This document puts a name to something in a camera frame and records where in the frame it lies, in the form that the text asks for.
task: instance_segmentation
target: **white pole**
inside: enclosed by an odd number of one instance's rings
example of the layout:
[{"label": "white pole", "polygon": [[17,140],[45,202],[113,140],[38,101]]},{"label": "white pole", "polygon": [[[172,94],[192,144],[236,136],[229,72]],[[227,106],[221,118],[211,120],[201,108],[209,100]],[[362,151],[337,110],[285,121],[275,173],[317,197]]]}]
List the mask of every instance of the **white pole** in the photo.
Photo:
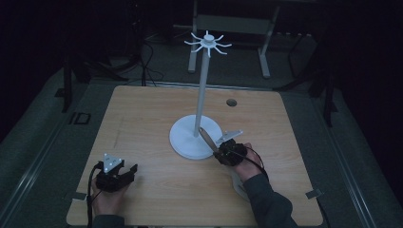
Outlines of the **white pole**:
[{"label": "white pole", "polygon": [[205,85],[207,82],[208,67],[210,64],[210,57],[208,56],[207,51],[208,51],[208,48],[204,48],[203,52],[202,52],[201,81],[200,81],[200,85],[199,85],[198,109],[196,112],[196,122],[195,122],[195,132],[194,132],[195,137],[199,137],[199,129],[201,127],[201,120],[202,120],[202,107],[204,104]]}]

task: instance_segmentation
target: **wooden tabletop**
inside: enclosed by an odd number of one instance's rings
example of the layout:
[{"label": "wooden tabletop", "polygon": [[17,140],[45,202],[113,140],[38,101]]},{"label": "wooden tabletop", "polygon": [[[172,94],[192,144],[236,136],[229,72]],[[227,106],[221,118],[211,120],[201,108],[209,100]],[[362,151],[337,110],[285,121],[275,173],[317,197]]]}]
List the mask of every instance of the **wooden tabletop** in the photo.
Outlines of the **wooden tabletop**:
[{"label": "wooden tabletop", "polygon": [[[90,170],[107,153],[125,160],[121,173],[139,165],[125,194],[126,225],[256,225],[250,204],[235,192],[225,166],[214,157],[186,159],[169,142],[172,125],[196,114],[197,98],[196,88],[116,87],[77,192],[86,193]],[[228,99],[238,104],[231,107]],[[312,185],[278,93],[207,89],[203,115],[222,131],[243,130],[235,140],[251,143],[260,154],[274,190],[293,203],[298,225],[322,223],[317,201],[305,196]],[[87,223],[84,201],[71,203],[67,223]]]}]

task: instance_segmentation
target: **dark background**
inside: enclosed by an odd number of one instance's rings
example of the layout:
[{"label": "dark background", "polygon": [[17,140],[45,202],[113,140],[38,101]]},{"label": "dark background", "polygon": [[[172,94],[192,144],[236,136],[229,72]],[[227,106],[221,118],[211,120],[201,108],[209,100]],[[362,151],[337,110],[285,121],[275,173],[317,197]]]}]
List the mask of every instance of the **dark background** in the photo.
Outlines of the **dark background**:
[{"label": "dark background", "polygon": [[[143,15],[141,22],[167,37],[172,24],[191,23],[190,0],[146,2],[136,12]],[[337,17],[332,18],[322,45],[333,62],[336,86],[403,204],[403,4],[397,0],[350,3],[348,9],[332,8]],[[0,2],[1,141],[45,81],[62,67],[66,54],[74,57],[80,51],[107,63],[109,54],[131,53],[130,40],[136,34],[129,23],[133,20],[129,7],[124,0]],[[230,12],[230,5],[225,10]],[[285,7],[276,29],[295,25],[295,13]],[[84,83],[89,80],[85,74],[78,77]]]}]

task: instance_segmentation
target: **forearm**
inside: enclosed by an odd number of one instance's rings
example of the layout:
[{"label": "forearm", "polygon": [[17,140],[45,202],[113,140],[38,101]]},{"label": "forearm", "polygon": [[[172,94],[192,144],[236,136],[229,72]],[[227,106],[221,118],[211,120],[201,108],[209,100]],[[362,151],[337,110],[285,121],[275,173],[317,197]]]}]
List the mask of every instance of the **forearm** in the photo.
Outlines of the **forearm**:
[{"label": "forearm", "polygon": [[92,222],[93,228],[124,228],[125,219],[114,215],[96,216]]},{"label": "forearm", "polygon": [[243,186],[259,227],[296,227],[291,218],[291,201],[274,192],[262,174],[247,180]]}]

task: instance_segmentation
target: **round white base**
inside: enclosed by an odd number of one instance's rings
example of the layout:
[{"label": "round white base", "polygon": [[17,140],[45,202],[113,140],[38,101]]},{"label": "round white base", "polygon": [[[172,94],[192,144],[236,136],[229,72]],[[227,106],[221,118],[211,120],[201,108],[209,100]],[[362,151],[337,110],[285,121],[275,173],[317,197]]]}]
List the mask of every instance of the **round white base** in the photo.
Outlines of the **round white base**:
[{"label": "round white base", "polygon": [[[202,136],[194,136],[196,115],[189,115],[177,120],[169,133],[169,140],[174,150],[185,158],[202,160],[213,155]],[[208,117],[201,116],[201,127],[215,142],[222,136],[219,125]]]}]

